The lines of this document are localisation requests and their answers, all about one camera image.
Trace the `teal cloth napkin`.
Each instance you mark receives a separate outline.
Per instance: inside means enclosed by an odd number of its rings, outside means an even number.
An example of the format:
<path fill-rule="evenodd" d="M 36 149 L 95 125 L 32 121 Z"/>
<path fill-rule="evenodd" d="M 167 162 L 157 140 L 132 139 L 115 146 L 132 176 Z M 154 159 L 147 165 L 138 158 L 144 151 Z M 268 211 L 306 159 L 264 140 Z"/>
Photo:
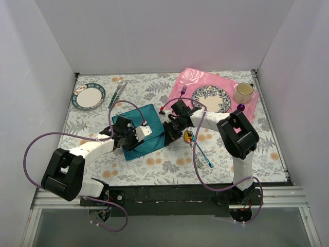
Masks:
<path fill-rule="evenodd" d="M 145 105 L 140 108 L 140 111 L 147 122 L 146 126 L 142 125 L 144 119 L 137 109 L 112 117 L 113 123 L 116 123 L 119 116 L 131 120 L 137 128 L 137 140 L 143 141 L 131 151 L 123 150 L 127 161 L 140 158 L 165 147 L 165 130 L 154 105 Z"/>

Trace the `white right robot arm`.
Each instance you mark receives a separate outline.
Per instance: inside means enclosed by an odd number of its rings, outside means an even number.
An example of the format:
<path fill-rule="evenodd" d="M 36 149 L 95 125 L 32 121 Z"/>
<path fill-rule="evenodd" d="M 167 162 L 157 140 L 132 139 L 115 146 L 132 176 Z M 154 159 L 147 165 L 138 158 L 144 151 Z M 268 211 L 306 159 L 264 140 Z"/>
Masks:
<path fill-rule="evenodd" d="M 251 200 L 257 179 L 252 175 L 252 159 L 257 148 L 259 135 L 244 113 L 236 110 L 233 113 L 216 113 L 201 105 L 189 108 L 180 99 L 171 106 L 170 110 L 161 108 L 160 115 L 166 117 L 163 122 L 165 141 L 167 146 L 179 139 L 188 127 L 206 128 L 217 131 L 224 146 L 232 156 L 234 176 L 232 185 L 223 189 L 214 189 L 200 183 L 208 190 L 215 192 L 219 205 L 230 203 L 244 204 Z"/>

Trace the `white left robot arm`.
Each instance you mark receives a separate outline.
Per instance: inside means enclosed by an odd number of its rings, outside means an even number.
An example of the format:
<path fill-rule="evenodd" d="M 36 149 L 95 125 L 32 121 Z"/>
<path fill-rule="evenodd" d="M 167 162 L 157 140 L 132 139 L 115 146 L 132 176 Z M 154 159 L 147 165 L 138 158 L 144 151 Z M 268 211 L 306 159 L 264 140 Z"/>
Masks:
<path fill-rule="evenodd" d="M 91 197 L 99 206 L 109 201 L 107 184 L 84 176 L 85 166 L 100 156 L 122 148 L 130 151 L 143 143 L 152 133 L 149 126 L 134 126 L 127 118 L 119 116 L 112 127 L 101 131 L 93 141 L 64 150 L 58 148 L 52 154 L 41 187 L 66 201 L 76 197 Z"/>

